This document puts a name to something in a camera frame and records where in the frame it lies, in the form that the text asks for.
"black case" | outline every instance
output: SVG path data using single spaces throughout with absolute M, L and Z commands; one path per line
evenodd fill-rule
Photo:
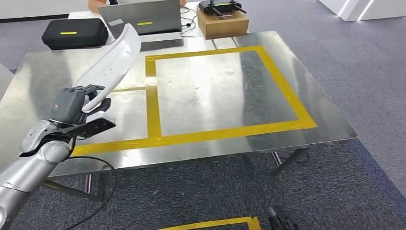
M 109 32 L 99 18 L 63 19 L 51 21 L 42 41 L 52 50 L 103 46 Z

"light strip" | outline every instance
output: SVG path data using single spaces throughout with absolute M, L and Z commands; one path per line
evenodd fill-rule
M 370 8 L 370 6 L 372 5 L 373 1 L 375 0 L 370 0 L 367 7 L 365 7 L 364 11 L 361 13 L 360 17 L 357 19 L 357 21 L 361 21 L 362 17 L 364 16 L 364 14 L 367 12 L 367 10 Z
M 350 0 L 346 0 L 343 7 L 341 8 L 340 12 L 337 14 L 338 17 L 340 17 L 342 15 L 342 13 L 344 12 L 345 8 L 348 6 L 348 3 L 350 2 Z

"silver laptop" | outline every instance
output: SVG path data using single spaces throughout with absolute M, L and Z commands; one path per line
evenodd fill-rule
M 139 35 L 181 32 L 179 0 L 155 0 L 99 7 L 99 11 L 114 38 L 118 38 L 125 23 L 130 23 Z

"metal table surface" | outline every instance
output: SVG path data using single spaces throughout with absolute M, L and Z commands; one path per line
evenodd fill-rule
M 0 102 L 0 169 L 104 48 L 27 54 Z M 110 94 L 117 127 L 78 141 L 118 169 L 343 143 L 358 135 L 276 32 L 141 52 Z M 74 159 L 51 177 L 108 170 Z

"electric cable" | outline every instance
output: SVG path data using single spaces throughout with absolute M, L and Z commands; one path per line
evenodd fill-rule
M 305 155 L 306 155 L 306 160 L 304 160 L 304 161 L 294 161 L 294 162 L 299 163 L 299 164 L 306 164 L 306 163 L 308 163 L 309 160 L 310 160 L 309 153 L 306 152 Z M 284 159 L 284 160 L 287 159 L 287 157 L 281 157 L 281 156 L 279 156 L 279 158 Z
M 68 157 L 67 157 L 66 159 L 69 159 L 70 155 L 72 155 L 73 150 L 74 150 L 75 147 L 76 147 L 76 138 L 77 138 L 77 137 L 78 137 L 77 135 L 72 136 L 72 146 L 70 147 L 69 155 L 68 155 Z
M 65 228 L 65 230 L 73 229 L 74 227 L 77 227 L 77 226 L 79 226 L 80 224 L 83 224 L 84 222 L 86 222 L 86 221 L 88 221 L 89 219 L 91 219 L 92 217 L 94 217 L 97 213 L 99 213 L 99 212 L 110 202 L 110 200 L 111 200 L 112 196 L 114 195 L 115 190 L 116 190 L 116 188 L 117 188 L 117 181 L 118 181 L 118 175 L 117 175 L 116 169 L 115 169 L 110 163 L 108 163 L 107 161 L 102 160 L 102 159 L 99 159 L 99 158 L 96 158 L 96 157 L 90 157 L 90 156 L 69 157 L 69 158 L 67 158 L 67 160 L 69 160 L 69 159 L 75 159 L 75 158 L 93 159 L 93 160 L 98 160 L 98 161 L 101 161 L 101 162 L 107 164 L 107 165 L 112 169 L 112 171 L 113 171 L 113 175 L 114 175 L 114 185 L 113 185 L 113 188 L 112 188 L 112 192 L 109 194 L 109 196 L 105 199 L 105 201 L 101 204 L 101 206 L 100 206 L 96 211 L 94 211 L 91 215 L 89 215 L 88 217 L 86 217 L 86 218 L 84 218 L 83 220 L 79 221 L 78 223 L 73 224 L 73 225 L 69 226 L 68 228 Z
M 89 138 L 76 138 L 76 140 L 86 140 L 86 139 L 89 139 Z
M 185 26 L 190 27 L 193 24 L 193 21 L 190 18 L 185 18 L 185 17 L 180 17 L 180 18 L 191 21 L 191 23 L 186 23 L 186 25 L 182 25 L 182 27 L 185 27 Z
M 189 32 L 189 31 L 191 31 L 191 30 L 194 30 L 194 29 L 196 28 L 196 22 L 194 21 L 194 19 L 197 17 L 197 11 L 192 10 L 192 9 L 190 9 L 190 8 L 188 8 L 188 7 L 185 7 L 185 6 L 182 6 L 181 8 L 183 8 L 183 9 L 188 9 L 188 11 L 186 11 L 186 12 L 184 12 L 184 13 L 187 13 L 187 12 L 189 12 L 189 11 L 193 11 L 193 12 L 196 14 L 192 19 L 181 17 L 181 18 L 190 20 L 190 21 L 191 21 L 191 25 L 190 25 L 190 26 L 193 25 L 193 28 L 190 28 L 190 29 L 188 29 L 188 30 L 185 30 L 185 31 L 181 32 L 180 34 L 182 35 L 182 34 L 184 34 L 184 33 L 187 33 L 187 32 Z

